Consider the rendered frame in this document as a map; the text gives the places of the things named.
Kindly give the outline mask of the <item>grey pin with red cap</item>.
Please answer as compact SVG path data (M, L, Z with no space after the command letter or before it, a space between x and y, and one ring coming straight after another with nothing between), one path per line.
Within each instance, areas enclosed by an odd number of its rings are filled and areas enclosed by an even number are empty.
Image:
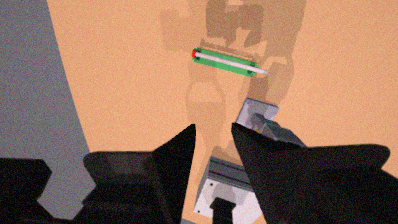
M210 56L210 55L206 55L206 54L202 54L202 53L198 53L197 50L194 50L194 49L192 51L192 57L193 58L199 57L199 58L203 58L203 59L207 59L207 60L211 60L211 61L227 64L227 65L230 65L230 66L238 67L238 68L241 68L241 69L257 72L257 73L264 74L264 75L268 74L267 70L256 68L256 67L245 65L245 64L241 64L241 63L237 63L237 62L226 60L226 59L222 59L222 58L218 58L218 57L214 57L214 56Z

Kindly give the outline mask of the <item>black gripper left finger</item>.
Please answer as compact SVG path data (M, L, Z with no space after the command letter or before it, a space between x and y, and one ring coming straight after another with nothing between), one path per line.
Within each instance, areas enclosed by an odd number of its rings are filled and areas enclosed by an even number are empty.
M134 183L153 186L167 224L181 224L196 144L191 124L152 151L95 151L83 164L96 184Z

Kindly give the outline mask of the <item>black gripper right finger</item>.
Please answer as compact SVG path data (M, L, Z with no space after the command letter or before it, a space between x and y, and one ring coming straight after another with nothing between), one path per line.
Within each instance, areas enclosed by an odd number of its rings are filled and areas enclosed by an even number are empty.
M316 170L382 168L391 152L373 143L293 148L236 122L231 132L267 224L288 224Z

